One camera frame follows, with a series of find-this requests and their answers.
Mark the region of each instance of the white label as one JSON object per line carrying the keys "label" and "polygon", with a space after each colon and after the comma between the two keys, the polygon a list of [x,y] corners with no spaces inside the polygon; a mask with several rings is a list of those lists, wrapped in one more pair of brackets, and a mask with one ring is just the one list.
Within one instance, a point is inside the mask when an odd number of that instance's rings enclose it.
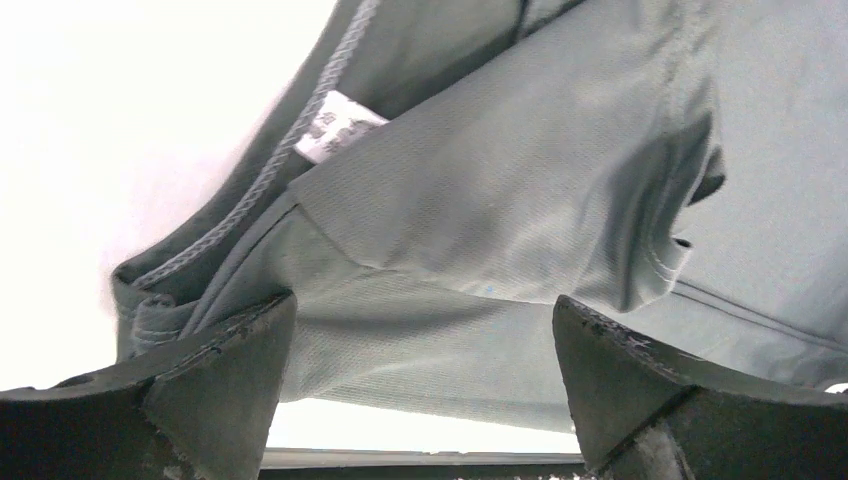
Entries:
{"label": "white label", "polygon": [[387,122],[333,90],[327,94],[309,130],[294,148],[312,163],[321,163]]}
{"label": "white label", "polygon": [[836,385],[831,385],[825,390],[827,393],[845,393],[848,392],[848,383],[837,383]]}

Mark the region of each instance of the white background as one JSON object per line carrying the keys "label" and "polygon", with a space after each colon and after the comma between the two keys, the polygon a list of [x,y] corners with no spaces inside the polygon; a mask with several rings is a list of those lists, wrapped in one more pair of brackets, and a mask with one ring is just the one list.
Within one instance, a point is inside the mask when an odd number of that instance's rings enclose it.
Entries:
{"label": "white background", "polygon": [[[333,3],[0,2],[0,390],[114,361],[109,272],[208,200]],[[571,435],[330,402],[280,412],[269,445],[576,449]],[[329,416],[358,422],[355,436],[316,435]]]}

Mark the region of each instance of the stitching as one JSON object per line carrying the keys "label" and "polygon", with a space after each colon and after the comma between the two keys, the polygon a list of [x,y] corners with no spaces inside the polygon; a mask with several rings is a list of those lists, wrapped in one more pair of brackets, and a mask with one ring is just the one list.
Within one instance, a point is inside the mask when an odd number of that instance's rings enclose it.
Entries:
{"label": "stitching", "polygon": [[153,347],[157,347],[159,345],[165,345],[165,344],[171,343],[173,341],[174,341],[174,339],[151,340],[149,338],[135,337],[135,338],[133,338],[133,347],[135,348],[136,355],[143,355],[143,354],[147,353]]}
{"label": "stitching", "polygon": [[236,313],[235,315],[230,316],[229,318],[227,318],[227,320],[231,321],[232,325],[227,327],[224,332],[217,334],[217,336],[212,341],[210,341],[210,343],[207,343],[200,347],[200,349],[196,351],[194,355],[186,358],[167,372],[161,373],[160,375],[158,375],[158,377],[172,375],[173,373],[185,368],[187,365],[194,363],[195,361],[197,361],[197,359],[202,358],[204,355],[206,355],[210,350],[217,348],[218,345],[222,345],[229,341],[233,337],[234,332],[238,331],[239,329],[245,328],[247,326],[246,324],[252,324],[256,322],[259,317],[270,312],[278,305],[281,305],[286,300],[288,300],[288,298],[288,296],[274,298],[267,304],[258,307],[248,307],[246,311]]}
{"label": "stitching", "polygon": [[[733,301],[728,300],[724,297],[716,295],[715,293],[712,293],[712,292],[706,290],[703,287],[693,285],[689,282],[679,281],[678,285],[683,286],[683,287],[688,288],[688,289],[691,289],[691,290],[694,290],[694,291],[696,291],[696,292],[698,292],[702,295],[705,295],[709,298],[716,299],[721,303],[731,305],[735,308],[738,308],[739,310],[747,312],[747,313],[749,313],[749,314],[751,314],[755,317],[759,317],[763,320],[757,320],[756,318],[749,318],[749,317],[745,317],[745,316],[730,312],[730,311],[722,308],[719,305],[707,303],[703,299],[694,298],[691,294],[687,295],[685,291],[684,292],[673,291],[672,293],[674,293],[675,295],[681,296],[683,298],[687,298],[687,299],[692,300],[694,302],[698,302],[702,305],[709,306],[709,307],[714,308],[716,310],[720,310],[720,311],[722,311],[722,312],[724,312],[724,313],[726,313],[726,314],[728,314],[732,317],[738,318],[740,320],[743,320],[743,321],[746,321],[746,322],[749,322],[749,323],[753,323],[755,325],[759,325],[763,328],[767,328],[769,330],[773,330],[775,332],[779,332],[779,333],[782,333],[784,335],[791,336],[791,337],[796,338],[796,339],[798,339],[802,342],[815,343],[816,345],[820,345],[822,347],[829,348],[829,349],[834,350],[834,351],[840,351],[840,352],[843,352],[843,353],[848,353],[848,346],[844,346],[843,344],[841,344],[840,342],[838,342],[838,341],[836,341],[832,338],[823,337],[823,336],[817,335],[815,333],[805,332],[803,330],[800,330],[796,327],[793,327],[791,325],[784,323],[782,320],[780,320],[778,318],[770,317],[770,316],[765,315],[763,313],[760,313],[760,312],[758,312],[758,311],[756,311],[756,310],[754,310],[750,307],[746,307],[745,305],[740,305],[736,302],[733,302]],[[774,325],[769,325],[768,322],[774,323],[775,325],[779,325],[782,328],[776,327]]]}
{"label": "stitching", "polygon": [[306,102],[300,115],[298,115],[297,120],[295,120],[280,143],[277,144],[271,158],[262,167],[259,175],[254,179],[236,206],[212,230],[206,232],[188,248],[176,256],[171,257],[162,265],[137,278],[133,281],[132,286],[146,290],[183,269],[210,248],[218,245],[247,216],[271,185],[271,182],[276,178],[280,167],[288,160],[295,143],[297,143],[309,124],[312,123],[312,119],[323,104],[324,97],[338,85],[341,74],[350,62],[353,51],[356,49],[359,41],[365,35],[380,1],[363,0],[359,4],[353,19],[342,35],[335,51],[324,65],[318,82],[312,91],[312,95]]}
{"label": "stitching", "polygon": [[[457,291],[457,290],[454,290],[454,289],[445,288],[445,287],[443,287],[443,286],[441,286],[441,285],[437,285],[437,284],[433,284],[433,283],[430,283],[430,282],[427,282],[427,281],[423,281],[423,280],[421,280],[421,279],[419,279],[419,278],[415,278],[414,276],[410,276],[410,275],[409,275],[408,273],[406,273],[406,272],[401,272],[401,271],[397,271],[397,270],[380,270],[380,269],[376,269],[376,268],[374,268],[374,267],[370,267],[370,266],[368,266],[368,265],[363,265],[362,263],[360,263],[360,262],[358,262],[358,261],[354,260],[353,258],[351,258],[351,257],[350,257],[350,256],[349,256],[349,255],[348,255],[348,254],[344,251],[344,250],[342,250],[341,248],[339,248],[339,245],[338,245],[338,244],[336,244],[336,242],[335,242],[332,238],[330,238],[329,236],[327,236],[327,234],[323,231],[323,229],[321,229],[321,228],[319,228],[319,227],[318,227],[318,225],[315,223],[315,221],[314,221],[314,220],[310,217],[309,212],[308,212],[305,208],[303,208],[303,207],[302,207],[302,205],[300,205],[299,203],[295,203],[295,204],[294,204],[294,206],[293,206],[291,209],[287,210],[287,211],[286,211],[286,212],[285,212],[285,213],[281,216],[281,218],[280,218],[279,220],[277,220],[277,221],[276,221],[276,222],[275,222],[275,223],[274,223],[274,224],[273,224],[273,225],[272,225],[272,226],[268,229],[268,232],[272,231],[272,230],[273,230],[273,229],[274,229],[277,225],[279,225],[279,223],[283,220],[283,218],[285,218],[285,217],[286,217],[289,213],[291,213],[291,212],[292,212],[292,211],[294,211],[295,209],[297,209],[297,210],[298,210],[298,212],[299,212],[299,213],[301,214],[301,216],[303,217],[303,219],[304,219],[307,223],[309,223],[310,227],[311,227],[311,228],[312,228],[312,229],[313,229],[316,233],[318,233],[319,235],[321,235],[321,236],[324,238],[324,240],[325,240],[325,241],[326,241],[326,242],[327,242],[330,246],[332,246],[332,247],[333,247],[333,249],[335,249],[335,250],[336,250],[336,252],[338,252],[338,254],[339,254],[342,258],[344,258],[345,260],[349,261],[350,263],[352,263],[352,264],[354,264],[354,265],[356,265],[356,266],[358,266],[358,267],[360,267],[360,268],[363,268],[363,269],[365,269],[365,270],[367,270],[367,271],[372,271],[372,272],[373,272],[373,271],[379,271],[379,272],[386,272],[386,273],[394,273],[394,274],[398,274],[398,275],[402,275],[402,276],[404,276],[404,277],[410,278],[411,280],[413,280],[413,281],[415,281],[415,282],[418,282],[418,283],[421,283],[421,284],[424,284],[424,285],[428,285],[428,286],[430,286],[430,287],[438,288],[438,289],[443,290],[443,291],[445,291],[445,292],[450,292],[450,293],[454,293],[454,294],[457,294],[457,293],[458,293],[458,294],[466,295],[466,296],[469,296],[469,297],[485,298],[486,300],[489,300],[489,301],[503,302],[503,303],[509,303],[509,304],[513,304],[513,305],[539,305],[538,303],[534,303],[534,302],[524,302],[524,301],[519,301],[519,300],[509,300],[509,299],[502,299],[502,298],[497,298],[497,299],[495,299],[495,298],[490,298],[490,297],[482,297],[482,296],[479,296],[479,295],[473,295],[473,294],[470,294],[470,293],[467,293],[467,292],[460,292],[460,291]],[[710,293],[710,292],[707,292],[707,291],[703,290],[702,288],[699,288],[699,287],[695,287],[695,286],[693,286],[693,285],[690,285],[690,284],[689,284],[689,283],[687,283],[687,282],[678,282],[678,283],[679,283],[679,284],[682,284],[682,285],[685,285],[685,286],[688,286],[688,287],[692,287],[693,289],[699,290],[699,291],[703,292],[704,294],[706,294],[706,295],[710,296],[711,298],[715,298],[715,299],[720,300],[720,301],[728,302],[727,300],[725,300],[725,299],[723,299],[723,298],[721,298],[721,297],[719,297],[719,296],[717,296],[717,295],[715,295],[715,294],[712,294],[712,293]],[[707,306],[707,307],[709,307],[709,308],[712,308],[712,309],[718,310],[718,311],[720,311],[720,312],[722,312],[722,313],[725,313],[725,314],[727,314],[727,315],[730,315],[730,316],[732,316],[732,317],[734,317],[734,318],[738,318],[738,319],[740,319],[740,320],[742,320],[742,321],[745,321],[745,322],[748,322],[748,323],[754,324],[754,325],[756,325],[756,326],[758,326],[758,327],[760,327],[760,328],[765,328],[765,329],[771,330],[771,331],[773,331],[773,332],[776,332],[776,333],[778,333],[778,334],[785,335],[785,336],[790,337],[790,338],[794,338],[794,339],[796,339],[796,340],[798,340],[798,341],[800,341],[800,342],[803,342],[803,343],[805,343],[805,344],[814,344],[814,345],[821,346],[821,347],[823,347],[823,348],[827,348],[828,350],[831,350],[831,351],[834,351],[834,352],[839,352],[839,353],[845,353],[845,354],[848,354],[848,348],[840,349],[840,348],[836,348],[836,347],[834,347],[833,345],[828,345],[827,343],[824,343],[824,342],[827,342],[827,340],[826,340],[826,339],[822,339],[822,338],[819,338],[819,337],[816,337],[816,336],[813,336],[813,335],[810,335],[810,337],[811,337],[810,339],[801,338],[801,337],[800,337],[800,335],[808,335],[808,334],[806,334],[806,333],[804,333],[804,332],[800,332],[800,331],[798,331],[798,330],[796,330],[796,329],[794,329],[794,328],[792,328],[792,327],[786,326],[786,328],[787,328],[789,331],[784,331],[784,330],[781,330],[781,329],[775,328],[774,326],[767,325],[767,324],[765,324],[764,322],[758,322],[758,321],[756,321],[756,320],[753,320],[753,319],[750,319],[750,318],[745,318],[745,317],[739,316],[739,315],[737,315],[737,314],[734,314],[734,313],[732,313],[732,312],[728,312],[728,311],[726,311],[726,310],[722,309],[720,306],[713,305],[713,304],[711,304],[711,303],[706,303],[705,301],[703,301],[703,300],[701,300],[701,299],[691,298],[691,297],[689,297],[689,296],[686,296],[686,295],[685,295],[684,293],[682,293],[682,292],[677,292],[677,291],[672,290],[670,293],[671,293],[672,295],[677,295],[677,296],[680,296],[680,297],[686,298],[687,300],[690,300],[690,301],[694,301],[694,302],[700,303],[700,304],[705,305],[705,306]],[[783,324],[782,324],[782,323],[780,323],[779,321],[777,321],[777,320],[775,320],[775,319],[772,319],[772,318],[770,318],[770,317],[767,317],[767,316],[765,316],[765,315],[758,314],[757,312],[754,312],[753,310],[750,310],[750,309],[745,309],[745,310],[748,310],[748,311],[750,311],[750,312],[752,312],[752,313],[754,313],[754,314],[757,314],[758,316],[761,316],[761,317],[766,318],[766,319],[768,319],[768,320],[770,320],[770,321],[773,321],[773,322],[775,322],[775,323],[777,323],[777,324],[779,324],[779,325],[783,325]],[[202,330],[203,328],[206,328],[206,326],[204,326],[204,325],[202,324],[202,322],[201,322],[201,323],[199,324],[199,326],[198,326],[197,328],[195,328],[195,329],[194,329],[194,331],[195,331],[195,332],[197,332],[197,331]]]}
{"label": "stitching", "polygon": [[[688,48],[686,48],[686,43],[683,42],[683,39],[686,37],[687,30],[690,27],[687,20],[692,17],[692,15],[689,15],[689,12],[686,11],[686,1],[677,2],[677,5],[680,7],[677,14],[677,17],[679,18],[679,26],[672,39],[672,46],[669,47],[669,49],[672,50],[669,54],[669,57],[671,58],[669,59],[668,64],[669,84],[667,85],[667,88],[669,93],[666,98],[667,114],[664,122],[665,127],[663,128],[663,134],[667,138],[674,138],[674,136],[671,135],[671,132],[675,126],[680,129],[683,128],[685,117],[684,102],[680,98],[684,94],[681,71],[686,63],[686,53]],[[663,187],[660,192],[660,196],[657,198],[650,226],[647,233],[642,236],[642,255],[651,265],[654,273],[656,273],[666,284],[673,282],[676,269],[669,267],[663,263],[662,259],[660,259],[653,245],[653,234],[657,224],[659,223],[660,212],[668,200],[672,182],[683,163],[682,160],[684,155],[678,140],[673,141],[672,155],[673,156],[670,161],[671,171],[667,175],[663,176]],[[665,272],[670,274],[670,276],[666,276],[661,273],[657,267],[663,269]]]}
{"label": "stitching", "polygon": [[[257,240],[253,243],[253,245],[251,245],[251,246],[250,246],[250,249],[248,249],[248,251],[247,251],[247,252],[246,252],[246,253],[242,256],[241,261],[239,262],[238,266],[236,266],[236,267],[232,270],[232,272],[230,273],[229,278],[227,278],[227,280],[224,282],[224,284],[223,284],[221,287],[219,287],[219,288],[218,288],[218,290],[217,290],[217,291],[215,291],[215,292],[210,292],[210,291],[208,291],[208,290],[207,290],[206,292],[204,292],[204,296],[209,295],[210,293],[214,293],[214,295],[217,297],[217,295],[218,295],[218,294],[220,294],[220,292],[224,291],[224,289],[226,289],[226,288],[230,285],[230,282],[232,281],[233,277],[235,276],[235,273],[236,273],[236,272],[238,272],[239,268],[241,268],[241,266],[244,264],[245,260],[246,260],[248,257],[250,257],[250,255],[253,253],[253,251],[254,251],[254,250],[256,250],[256,248],[259,246],[259,244],[260,244],[260,243],[262,243],[262,241],[263,241],[263,240],[265,240],[265,238],[266,238],[268,235],[270,235],[270,233],[271,233],[271,232],[272,232],[275,228],[277,228],[277,226],[280,224],[280,222],[282,222],[283,220],[285,220],[285,218],[286,218],[286,217],[287,217],[287,216],[288,216],[291,212],[293,212],[293,211],[294,211],[297,207],[298,207],[298,204],[297,204],[297,203],[295,203],[295,204],[291,205],[291,207],[290,207],[290,208],[288,208],[286,211],[284,211],[284,212],[280,215],[280,218],[278,218],[276,221],[274,221],[274,223],[273,223],[273,224],[271,224],[271,225],[268,227],[268,229],[267,229],[264,233],[262,233],[262,235],[260,235],[260,236],[259,236],[259,238],[258,238],[258,239],[257,239]],[[201,306],[201,303],[198,303],[197,307],[195,307],[195,312],[197,312],[197,311],[198,311],[197,309],[198,309],[200,306]],[[206,305],[206,309],[204,310],[204,312],[201,314],[201,316],[200,316],[197,320],[192,320],[192,319],[194,319],[194,318],[195,318],[195,315],[194,315],[194,314],[192,314],[192,315],[191,315],[191,317],[189,318],[188,322],[185,324],[185,326],[183,326],[182,330],[180,331],[180,336],[179,336],[179,338],[180,338],[180,339],[183,339],[183,338],[185,338],[185,337],[187,337],[187,336],[189,336],[189,335],[192,335],[192,334],[194,334],[194,333],[200,332],[201,330],[204,330],[204,329],[208,328],[210,325],[208,325],[208,320],[207,320],[207,315],[206,315],[206,314],[207,314],[207,313],[209,313],[209,310],[210,310],[211,308],[212,308],[212,304],[211,304],[211,303],[210,303],[210,304],[208,304],[208,305]]]}
{"label": "stitching", "polygon": [[148,330],[143,327],[136,327],[133,329],[133,333],[144,336],[163,336],[163,335],[176,335],[180,333],[182,330]]}

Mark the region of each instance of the garment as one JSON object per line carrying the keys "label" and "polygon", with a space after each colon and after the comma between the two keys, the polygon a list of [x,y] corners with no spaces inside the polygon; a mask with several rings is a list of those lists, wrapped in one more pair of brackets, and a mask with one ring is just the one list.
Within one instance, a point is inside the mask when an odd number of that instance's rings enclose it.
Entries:
{"label": "garment", "polygon": [[[722,268],[734,237],[720,221],[745,211],[719,201],[716,78],[738,67],[715,59],[720,27],[748,28],[751,13],[735,9],[734,24],[706,0],[566,3],[525,38],[534,2],[339,2],[221,191],[116,270],[121,358],[149,348],[147,332],[184,338],[291,290],[282,401],[567,431],[550,322],[569,294],[717,363],[832,380],[841,340],[731,318],[714,305],[727,298],[679,281],[701,278],[688,276],[693,245]],[[336,90],[389,121],[313,166],[293,145]]]}

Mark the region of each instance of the grey-green garment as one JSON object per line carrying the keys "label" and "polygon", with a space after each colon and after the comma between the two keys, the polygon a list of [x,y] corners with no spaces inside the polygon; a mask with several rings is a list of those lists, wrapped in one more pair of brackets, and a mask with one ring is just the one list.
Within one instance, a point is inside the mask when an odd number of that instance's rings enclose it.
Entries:
{"label": "grey-green garment", "polygon": [[[290,289],[282,401],[567,431],[570,294],[845,380],[848,8],[813,3],[340,1],[221,191],[115,272],[120,358]],[[333,89],[390,122],[313,167],[292,139]]]}

